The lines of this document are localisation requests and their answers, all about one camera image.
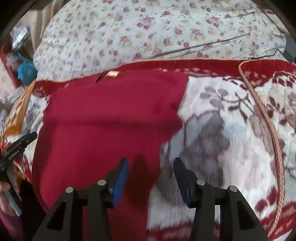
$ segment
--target braided rope trim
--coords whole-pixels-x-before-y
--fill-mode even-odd
[[[272,138],[272,143],[274,146],[274,153],[275,153],[275,161],[276,161],[276,173],[277,173],[277,183],[278,183],[278,199],[277,199],[277,206],[276,206],[276,215],[275,218],[273,220],[273,224],[270,227],[267,236],[269,237],[273,231],[276,228],[276,225],[280,219],[280,215],[281,215],[281,210],[283,208],[283,204],[284,204],[284,188],[285,188],[285,183],[284,183],[284,168],[283,168],[283,158],[282,158],[282,151],[279,145],[279,138],[277,135],[277,131],[272,123],[272,120],[269,118],[266,108],[264,106],[264,104],[262,103],[260,97],[258,96],[258,94],[255,92],[254,88],[251,86],[250,82],[248,81],[248,79],[246,78],[246,76],[244,75],[243,71],[242,71],[242,65],[244,63],[247,62],[251,62],[251,61],[257,61],[257,60],[248,60],[245,62],[242,62],[238,69],[239,69],[239,73],[241,75],[241,77],[244,80],[245,85],[247,86],[247,88],[249,89],[253,99],[255,100],[256,104],[259,106],[261,114],[263,115],[267,127],[269,129],[269,131],[271,132],[271,138]]]

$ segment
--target red and white blanket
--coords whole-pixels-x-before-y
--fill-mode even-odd
[[[187,240],[194,210],[188,209],[172,174],[172,162],[180,156],[199,178],[213,186],[235,185],[244,195],[268,232],[270,240],[296,224],[296,67],[281,60],[169,60],[143,61],[117,68],[157,69],[189,76],[178,115],[183,127],[160,149],[160,176],[149,198],[148,240]],[[95,82],[100,74],[89,77]],[[264,104],[277,136],[267,124],[242,76]],[[35,98],[43,99],[71,82],[36,83]],[[274,139],[279,141],[284,167],[284,201],[279,193],[281,169],[277,167]],[[31,173],[31,158],[24,172]],[[219,211],[215,218],[219,222]],[[215,235],[218,237],[218,226]]]

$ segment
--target floral blanket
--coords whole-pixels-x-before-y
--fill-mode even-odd
[[[282,60],[196,59],[139,61],[116,70],[128,69],[173,70],[189,76],[178,111],[184,125],[160,149],[159,180],[149,198],[147,240],[188,240],[194,210],[182,202],[172,171],[178,156],[211,185],[237,186],[270,240],[296,225],[294,65]],[[90,80],[102,76],[108,81],[106,73]],[[34,95],[42,99],[80,81],[39,81]],[[215,219],[218,239],[218,206]]]
[[[46,27],[34,66],[37,80],[60,82],[137,59],[243,59],[285,46],[251,0],[71,0]]]

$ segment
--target metal rivet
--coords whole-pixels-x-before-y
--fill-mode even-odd
[[[71,193],[73,191],[74,191],[74,188],[73,187],[66,188],[66,193]]]
[[[104,186],[107,182],[105,180],[98,181],[99,186]]]
[[[205,184],[205,181],[204,181],[203,179],[199,179],[199,180],[197,180],[196,183],[197,183],[198,185],[203,186],[203,185]]]
[[[237,191],[237,187],[236,186],[230,186],[229,189],[232,192],[236,192]]]

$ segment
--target pink sleeve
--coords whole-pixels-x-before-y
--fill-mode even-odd
[[[9,234],[14,241],[24,241],[24,234],[22,231],[22,219],[18,216],[10,216],[2,211],[0,208],[0,219],[7,228]]]

